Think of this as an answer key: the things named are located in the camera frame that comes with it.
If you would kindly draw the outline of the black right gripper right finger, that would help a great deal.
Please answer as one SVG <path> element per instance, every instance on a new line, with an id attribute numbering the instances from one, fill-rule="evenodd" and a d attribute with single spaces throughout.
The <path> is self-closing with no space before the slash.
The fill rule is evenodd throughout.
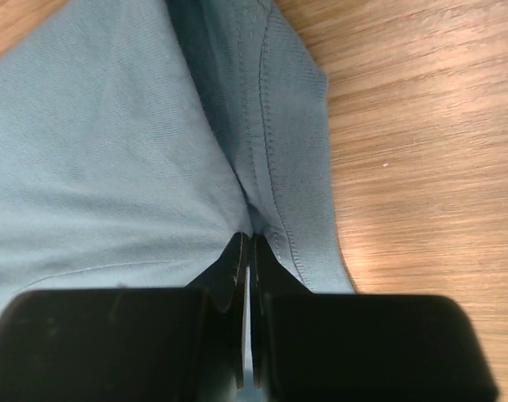
<path id="1" fill-rule="evenodd" d="M 473 326 L 436 295 L 314 293 L 251 243 L 251 353 L 268 401 L 495 401 Z"/>

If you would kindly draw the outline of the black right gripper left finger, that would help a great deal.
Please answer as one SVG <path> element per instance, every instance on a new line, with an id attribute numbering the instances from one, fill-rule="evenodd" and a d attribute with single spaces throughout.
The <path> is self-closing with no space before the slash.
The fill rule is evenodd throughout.
<path id="1" fill-rule="evenodd" d="M 187 286 L 36 290 L 0 316 L 0 401 L 230 401 L 244 384 L 249 239 Z"/>

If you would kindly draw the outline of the teal blue t-shirt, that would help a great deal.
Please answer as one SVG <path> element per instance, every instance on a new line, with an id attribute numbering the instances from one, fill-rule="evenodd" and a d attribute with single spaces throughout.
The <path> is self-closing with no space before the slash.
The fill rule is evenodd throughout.
<path id="1" fill-rule="evenodd" d="M 233 235 L 347 294 L 328 81 L 272 1 L 71 1 L 0 59 L 0 316 L 187 286 Z"/>

